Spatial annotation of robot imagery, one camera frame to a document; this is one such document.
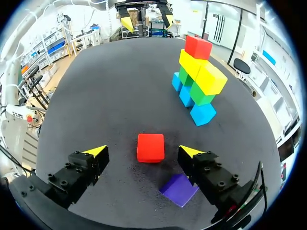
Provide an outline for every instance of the cable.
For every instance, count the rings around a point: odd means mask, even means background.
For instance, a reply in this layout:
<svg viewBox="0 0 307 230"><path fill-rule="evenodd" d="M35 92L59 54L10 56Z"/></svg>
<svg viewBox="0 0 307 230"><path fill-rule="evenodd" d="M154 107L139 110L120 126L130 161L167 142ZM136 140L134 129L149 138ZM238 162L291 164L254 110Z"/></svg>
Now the cable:
<svg viewBox="0 0 307 230"><path fill-rule="evenodd" d="M110 34L109 34L109 39L112 35L112 22L111 22L111 14L110 14L110 9L109 9L109 1L106 1L106 11L107 11L107 15L109 17L109 29L110 29Z"/></svg>
<svg viewBox="0 0 307 230"><path fill-rule="evenodd" d="M92 2L92 0L88 0L89 2L91 2L92 4L102 4L102 3L107 3L109 1L107 0L104 0L104 1L101 1L101 2Z"/></svg>
<svg viewBox="0 0 307 230"><path fill-rule="evenodd" d="M2 153L8 158L10 159L14 164L16 164L17 166L21 167L22 170L25 172L25 174L27 175L26 172L29 172L30 174L32 174L33 172L28 170L27 168L23 167L17 160L16 158L14 158L2 145L0 145L0 150L2 151Z"/></svg>
<svg viewBox="0 0 307 230"><path fill-rule="evenodd" d="M47 110L46 109L42 109L42 108L38 108L38 107L34 107L34 106L27 106L27 108L28 109L31 109L31 110L39 110L39 111L41 111L41 112L47 112Z"/></svg>
<svg viewBox="0 0 307 230"><path fill-rule="evenodd" d="M27 97L24 95L24 93L23 93L22 90L18 87L18 85L15 85L15 84L7 84L5 87L8 87L8 86L15 86L15 87L17 87L17 89L19 90L20 94L21 94L25 99L27 99Z"/></svg>
<svg viewBox="0 0 307 230"><path fill-rule="evenodd" d="M257 180L259 178L260 175L260 171L261 171L261 162L259 161L258 163L258 168L257 168L257 172L255 175L255 179L252 183L252 185L250 186L248 192L244 195L243 199L241 200L241 202L233 209L231 210L228 215L226 215L222 221L221 224L225 224L231 217L233 217L233 215L238 212L238 210L242 207L242 205L244 205L244 203L247 201L247 199L250 197L250 195L252 194L252 192L254 191L256 185L257 185Z"/></svg>
<svg viewBox="0 0 307 230"><path fill-rule="evenodd" d="M44 11L43 11L42 16L44 16L44 14L45 14L45 12L46 12L46 9L47 9L49 6L54 5L54 3L58 2L58 1L62 1L62 0L56 0L56 1L54 1L53 3L47 5L47 6L44 8Z"/></svg>
<svg viewBox="0 0 307 230"><path fill-rule="evenodd" d="M261 180L262 180L262 189L263 189L263 196L264 196L264 210L263 210L262 215L264 215L264 213L266 212L268 208L268 198L267 198L267 192L265 191L263 164L261 164Z"/></svg>
<svg viewBox="0 0 307 230"><path fill-rule="evenodd" d="M91 18L90 18L90 20L88 21L88 23L86 24L86 26L83 27L83 28L81 28L81 29L79 29L79 30L76 30L76 31L69 30L69 29L67 29L67 28L65 27L64 24L62 24L62 25L63 25L63 27L64 27L64 29L65 29L66 31L69 31L69 32L72 32L72 33L80 32L81 30L85 29L85 28L90 24L90 22L91 22L91 20L92 20L92 18L93 18L94 12L95 12L95 10L93 10L92 15L91 15Z"/></svg>

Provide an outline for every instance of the black tabletop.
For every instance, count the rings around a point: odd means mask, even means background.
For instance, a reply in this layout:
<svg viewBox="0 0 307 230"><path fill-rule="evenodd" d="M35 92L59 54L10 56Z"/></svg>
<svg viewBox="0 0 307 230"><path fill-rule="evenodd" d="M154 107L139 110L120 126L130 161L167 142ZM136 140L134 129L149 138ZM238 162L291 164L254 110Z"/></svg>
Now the black tabletop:
<svg viewBox="0 0 307 230"><path fill-rule="evenodd" d="M277 196L280 162L270 125L244 86L213 58L210 62L228 82L212 102L215 118L195 126L171 85L184 43L166 38L116 41L83 50L72 62L42 126L37 174L46 181L75 150L105 144L110 163L70 211L121 227L209 226L217 209L200 191L184 208L159 192L173 174L183 173L177 163L179 145L213 151L226 169L239 174L241 185L253 179L261 160L269 203ZM164 134L163 162L137 162L137 137L143 132ZM253 221L263 208L261 201Z"/></svg>

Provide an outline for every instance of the screw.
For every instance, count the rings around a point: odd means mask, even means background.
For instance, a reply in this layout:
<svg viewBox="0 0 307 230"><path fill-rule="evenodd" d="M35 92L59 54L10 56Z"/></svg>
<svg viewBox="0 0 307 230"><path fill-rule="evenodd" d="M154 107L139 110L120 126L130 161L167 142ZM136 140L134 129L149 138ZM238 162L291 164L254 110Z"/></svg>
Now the screw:
<svg viewBox="0 0 307 230"><path fill-rule="evenodd" d="M55 176L54 176L52 173L49 173L49 174L48 174L48 179L49 179L50 181L54 181Z"/></svg>
<svg viewBox="0 0 307 230"><path fill-rule="evenodd" d="M65 163L65 169L68 169L71 167L71 164L68 162L68 163Z"/></svg>
<svg viewBox="0 0 307 230"><path fill-rule="evenodd" d="M81 168L81 167L77 167L77 168L76 168L76 171L77 171L78 173L82 173L82 168Z"/></svg>
<svg viewBox="0 0 307 230"><path fill-rule="evenodd" d="M233 181L238 181L239 180L239 175L238 174L233 174L232 175L232 180Z"/></svg>
<svg viewBox="0 0 307 230"><path fill-rule="evenodd" d="M219 189L223 189L224 187L225 187L225 182L224 181L220 181L219 183L217 183L217 187L219 188Z"/></svg>
<svg viewBox="0 0 307 230"><path fill-rule="evenodd" d="M21 196L22 196L22 197L26 197L26 196L27 196L27 193L24 192L24 191L22 191L22 192L21 192Z"/></svg>
<svg viewBox="0 0 307 230"><path fill-rule="evenodd" d="M61 181L60 185L65 188L66 186L68 186L68 182L67 181Z"/></svg>

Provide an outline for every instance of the toy block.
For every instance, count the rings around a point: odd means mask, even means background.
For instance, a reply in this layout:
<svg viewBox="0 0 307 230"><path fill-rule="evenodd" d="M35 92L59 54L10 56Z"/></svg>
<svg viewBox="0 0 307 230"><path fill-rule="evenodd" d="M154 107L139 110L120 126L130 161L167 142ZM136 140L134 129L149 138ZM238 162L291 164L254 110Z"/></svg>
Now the toy block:
<svg viewBox="0 0 307 230"><path fill-rule="evenodd" d="M186 175L177 174L160 189L160 192L179 207L184 207L197 190L198 187L191 185Z"/></svg>
<svg viewBox="0 0 307 230"><path fill-rule="evenodd" d="M192 107L194 102L190 96L191 87L182 86L179 97L185 107Z"/></svg>
<svg viewBox="0 0 307 230"><path fill-rule="evenodd" d="M204 153L202 151L199 151L197 149L192 149L184 145L179 145L191 158L193 158L194 155L199 154L199 153Z"/></svg>
<svg viewBox="0 0 307 230"><path fill-rule="evenodd" d="M196 59L209 60L212 43L199 37L187 36L185 51Z"/></svg>
<svg viewBox="0 0 307 230"><path fill-rule="evenodd" d="M144 134L138 136L137 159L142 163L159 163L164 160L163 134Z"/></svg>
<svg viewBox="0 0 307 230"><path fill-rule="evenodd" d="M196 126L202 126L209 123L216 115L216 111L211 104L202 106L194 105L190 112Z"/></svg>
<svg viewBox="0 0 307 230"><path fill-rule="evenodd" d="M172 80L172 85L173 87L175 88L175 90L177 92L179 92L182 88L182 83L179 79L179 73L174 73L174 76L173 76L173 80Z"/></svg>
<svg viewBox="0 0 307 230"><path fill-rule="evenodd" d="M197 106L211 103L211 101L215 97L215 95L207 96L206 94L204 94L200 87L196 84L196 82L193 82L192 84L190 96Z"/></svg>
<svg viewBox="0 0 307 230"><path fill-rule="evenodd" d="M209 61L201 66L196 81L204 94L219 94L227 82L227 77Z"/></svg>
<svg viewBox="0 0 307 230"><path fill-rule="evenodd" d="M192 86L194 82L182 66L180 67L179 78L184 86Z"/></svg>
<svg viewBox="0 0 307 230"><path fill-rule="evenodd" d="M205 61L206 60L195 59L190 54L188 54L184 49L181 50L179 63L185 69L185 71L190 75L193 81L196 80L198 72Z"/></svg>

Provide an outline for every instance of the chair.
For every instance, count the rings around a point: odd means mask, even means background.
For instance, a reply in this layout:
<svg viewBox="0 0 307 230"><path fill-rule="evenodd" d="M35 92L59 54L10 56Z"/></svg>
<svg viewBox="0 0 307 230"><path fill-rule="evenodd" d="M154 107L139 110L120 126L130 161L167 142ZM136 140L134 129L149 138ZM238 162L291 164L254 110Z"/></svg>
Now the chair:
<svg viewBox="0 0 307 230"><path fill-rule="evenodd" d="M250 74L250 67L248 66L247 63L245 63L241 59L236 58L234 60L234 67L236 69L236 73L237 73L237 71L240 71L239 79L243 79L244 80L244 77L242 76L242 73Z"/></svg>

